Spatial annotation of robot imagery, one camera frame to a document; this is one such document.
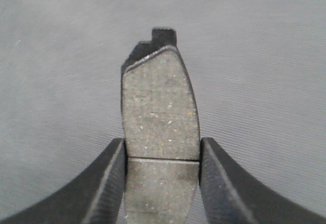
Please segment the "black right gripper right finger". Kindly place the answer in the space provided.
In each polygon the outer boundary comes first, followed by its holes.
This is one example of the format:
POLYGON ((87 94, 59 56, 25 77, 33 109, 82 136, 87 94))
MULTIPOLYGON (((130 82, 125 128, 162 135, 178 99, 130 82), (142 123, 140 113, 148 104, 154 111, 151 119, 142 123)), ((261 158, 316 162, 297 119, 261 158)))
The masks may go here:
POLYGON ((201 140, 199 184, 209 223, 325 223, 242 168, 213 138, 201 140))

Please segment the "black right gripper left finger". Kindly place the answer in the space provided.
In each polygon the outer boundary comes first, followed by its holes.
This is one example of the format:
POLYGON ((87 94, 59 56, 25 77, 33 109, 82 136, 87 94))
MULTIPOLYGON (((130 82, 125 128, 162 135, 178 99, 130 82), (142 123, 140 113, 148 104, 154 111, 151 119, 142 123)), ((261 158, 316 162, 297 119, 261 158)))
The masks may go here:
POLYGON ((116 223, 125 171, 124 139, 115 138, 67 185, 1 223, 116 223))

